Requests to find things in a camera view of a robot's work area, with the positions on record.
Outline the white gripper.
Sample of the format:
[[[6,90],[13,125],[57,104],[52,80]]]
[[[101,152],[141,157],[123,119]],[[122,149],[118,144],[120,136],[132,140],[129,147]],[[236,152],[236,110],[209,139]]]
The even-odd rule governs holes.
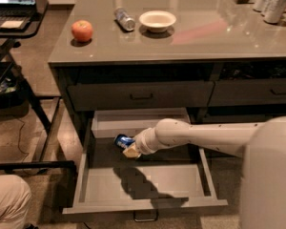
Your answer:
[[[134,137],[134,143],[123,151],[123,155],[127,158],[150,155],[159,150],[158,144],[155,128],[148,128]]]

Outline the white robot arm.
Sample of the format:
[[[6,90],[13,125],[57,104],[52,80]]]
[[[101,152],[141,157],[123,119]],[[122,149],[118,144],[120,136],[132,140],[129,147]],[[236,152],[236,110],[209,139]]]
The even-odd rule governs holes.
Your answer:
[[[123,154],[137,158],[186,144],[243,160],[241,229],[286,229],[286,116],[206,125],[165,118],[136,135]]]

